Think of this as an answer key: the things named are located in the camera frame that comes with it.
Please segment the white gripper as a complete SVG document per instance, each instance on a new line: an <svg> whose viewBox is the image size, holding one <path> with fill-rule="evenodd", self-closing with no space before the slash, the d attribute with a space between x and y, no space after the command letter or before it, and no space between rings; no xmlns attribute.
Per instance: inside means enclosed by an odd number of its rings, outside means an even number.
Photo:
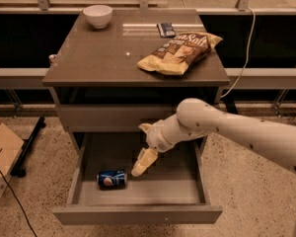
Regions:
<svg viewBox="0 0 296 237"><path fill-rule="evenodd" d="M185 129L179 123L176 115L160 119L153 124L141 123L138 128L147 133L146 142L151 148L141 149L131 170L133 177L142 175L158 159L158 152L169 151L177 143L183 141L185 135Z"/></svg>

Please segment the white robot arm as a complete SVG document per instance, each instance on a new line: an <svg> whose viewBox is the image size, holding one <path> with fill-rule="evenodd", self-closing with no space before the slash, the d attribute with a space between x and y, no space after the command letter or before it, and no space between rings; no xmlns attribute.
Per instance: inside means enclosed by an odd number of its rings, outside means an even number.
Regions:
<svg viewBox="0 0 296 237"><path fill-rule="evenodd" d="M222 112L202 100L181 101L176 112L155 123L142 123L148 146L143 148L131 175L142 175L158 158L182 141L216 132L257 155L296 174L296 125Z"/></svg>

